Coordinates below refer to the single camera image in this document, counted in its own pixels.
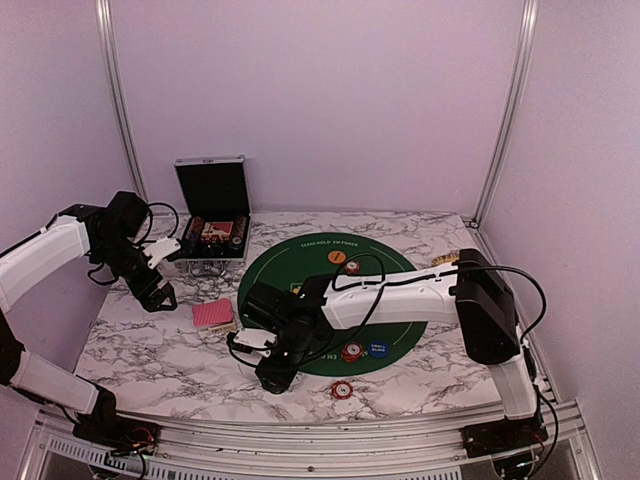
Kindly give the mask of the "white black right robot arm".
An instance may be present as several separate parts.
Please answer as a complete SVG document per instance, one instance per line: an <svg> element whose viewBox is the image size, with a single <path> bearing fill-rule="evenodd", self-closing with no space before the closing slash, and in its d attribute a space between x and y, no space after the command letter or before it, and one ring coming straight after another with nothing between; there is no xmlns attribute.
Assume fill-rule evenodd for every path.
<svg viewBox="0 0 640 480"><path fill-rule="evenodd" d="M489 370L502 401L506 418L497 423L495 438L515 448L533 433L539 401L504 271L475 249L461 250L447 264L396 273L364 252L329 274L308 277L296 292L255 281L241 314L268 337L260 346L258 378L280 394L319 357L339 351L358 362L368 352L361 336L378 326L457 325L467 357Z"/></svg>

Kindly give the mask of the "blue small blind button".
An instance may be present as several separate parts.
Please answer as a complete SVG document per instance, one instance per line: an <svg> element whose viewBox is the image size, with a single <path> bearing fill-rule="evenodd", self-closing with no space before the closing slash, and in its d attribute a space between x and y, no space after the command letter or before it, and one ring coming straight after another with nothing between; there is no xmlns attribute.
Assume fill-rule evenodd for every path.
<svg viewBox="0 0 640 480"><path fill-rule="evenodd" d="M389 356L390 346L384 341L372 341L367 345L367 353L372 358L383 359Z"/></svg>

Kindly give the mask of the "red beige 5 chip stack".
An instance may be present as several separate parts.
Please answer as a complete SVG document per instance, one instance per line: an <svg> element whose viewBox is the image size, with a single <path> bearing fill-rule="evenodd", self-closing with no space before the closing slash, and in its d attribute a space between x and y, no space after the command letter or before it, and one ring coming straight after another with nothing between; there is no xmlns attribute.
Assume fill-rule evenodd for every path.
<svg viewBox="0 0 640 480"><path fill-rule="evenodd" d="M331 394L335 399L346 400L353 395L353 387L347 381L336 381L331 386Z"/></svg>

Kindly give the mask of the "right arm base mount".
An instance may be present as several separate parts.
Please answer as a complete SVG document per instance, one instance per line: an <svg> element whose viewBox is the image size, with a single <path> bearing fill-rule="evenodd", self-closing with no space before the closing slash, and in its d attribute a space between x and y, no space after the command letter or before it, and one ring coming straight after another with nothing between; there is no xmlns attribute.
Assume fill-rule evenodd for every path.
<svg viewBox="0 0 640 480"><path fill-rule="evenodd" d="M535 419L502 419L461 429L463 447L469 458L499 454L546 441L547 429Z"/></svg>

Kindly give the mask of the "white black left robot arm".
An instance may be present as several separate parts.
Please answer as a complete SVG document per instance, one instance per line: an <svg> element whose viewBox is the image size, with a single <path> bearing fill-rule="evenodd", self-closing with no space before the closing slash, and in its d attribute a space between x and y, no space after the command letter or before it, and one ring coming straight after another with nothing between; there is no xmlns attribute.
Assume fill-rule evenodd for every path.
<svg viewBox="0 0 640 480"><path fill-rule="evenodd" d="M116 397L74 372L100 288L121 281L144 311L178 302L161 262L178 239L141 229L153 212L121 191L108 205L75 204L1 254L1 384L32 401L64 407L106 445L125 438Z"/></svg>

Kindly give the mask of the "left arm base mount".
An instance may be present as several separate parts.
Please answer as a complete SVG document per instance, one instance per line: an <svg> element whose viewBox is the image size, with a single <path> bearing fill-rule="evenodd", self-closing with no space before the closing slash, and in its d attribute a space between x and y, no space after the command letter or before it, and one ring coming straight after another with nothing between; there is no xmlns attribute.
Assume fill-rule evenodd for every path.
<svg viewBox="0 0 640 480"><path fill-rule="evenodd" d="M116 457L153 453L159 434L156 423L121 416L98 420L81 415L73 428L75 437L109 447Z"/></svg>

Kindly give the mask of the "orange round big blind button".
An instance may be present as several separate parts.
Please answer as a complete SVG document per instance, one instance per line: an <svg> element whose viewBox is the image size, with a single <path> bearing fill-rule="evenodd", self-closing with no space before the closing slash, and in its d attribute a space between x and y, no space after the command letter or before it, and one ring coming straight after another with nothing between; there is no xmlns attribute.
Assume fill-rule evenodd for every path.
<svg viewBox="0 0 640 480"><path fill-rule="evenodd" d="M330 251L328 254L328 260L331 264L340 265L347 259L347 255L340 250Z"/></svg>

